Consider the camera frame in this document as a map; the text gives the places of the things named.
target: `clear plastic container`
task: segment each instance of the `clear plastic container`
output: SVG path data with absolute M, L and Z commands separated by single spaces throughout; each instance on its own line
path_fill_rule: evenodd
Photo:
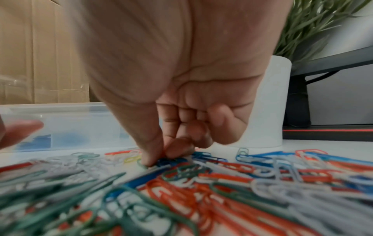
M 37 119 L 44 128 L 1 152 L 133 147 L 135 142 L 103 103 L 32 104 L 0 107 L 5 124 Z

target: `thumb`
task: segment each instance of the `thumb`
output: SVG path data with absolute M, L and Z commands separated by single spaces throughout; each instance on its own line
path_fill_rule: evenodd
M 95 80 L 91 80 L 91 89 L 99 99 L 106 103 L 122 127 L 133 137 L 142 151 L 142 164 L 153 165 L 163 155 L 163 134 L 159 126 L 157 105 L 127 101 Z

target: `hand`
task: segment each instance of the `hand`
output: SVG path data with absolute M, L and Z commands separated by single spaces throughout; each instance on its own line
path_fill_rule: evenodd
M 21 142 L 43 127 L 43 122 L 38 120 L 16 121 L 15 123 L 5 127 L 3 120 L 0 117 L 0 149 Z
M 152 165 L 164 154 L 239 140 L 292 3 L 68 0 L 65 7 L 91 88 Z

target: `red stripe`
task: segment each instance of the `red stripe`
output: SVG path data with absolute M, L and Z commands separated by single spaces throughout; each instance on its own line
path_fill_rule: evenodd
M 284 129 L 284 132 L 373 132 L 373 129 Z

